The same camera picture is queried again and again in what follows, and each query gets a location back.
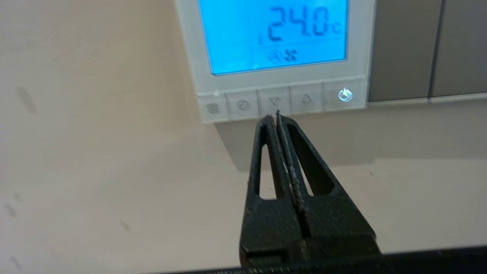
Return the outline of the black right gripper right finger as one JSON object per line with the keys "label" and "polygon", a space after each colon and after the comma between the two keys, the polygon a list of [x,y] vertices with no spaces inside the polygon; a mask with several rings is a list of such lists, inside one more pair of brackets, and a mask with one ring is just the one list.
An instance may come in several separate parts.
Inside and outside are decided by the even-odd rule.
{"label": "black right gripper right finger", "polygon": [[277,113],[277,130],[301,238],[292,261],[381,255],[376,234],[297,121]]}

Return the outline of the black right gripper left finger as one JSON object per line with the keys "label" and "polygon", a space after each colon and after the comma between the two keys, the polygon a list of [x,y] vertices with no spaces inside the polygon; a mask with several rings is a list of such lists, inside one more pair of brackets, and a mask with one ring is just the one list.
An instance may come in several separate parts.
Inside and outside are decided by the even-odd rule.
{"label": "black right gripper left finger", "polygon": [[[300,166],[291,156],[285,117],[266,115],[256,126],[239,241],[244,268],[289,261],[289,248],[303,236],[299,219]],[[263,147],[267,148],[275,199],[260,195]]]}

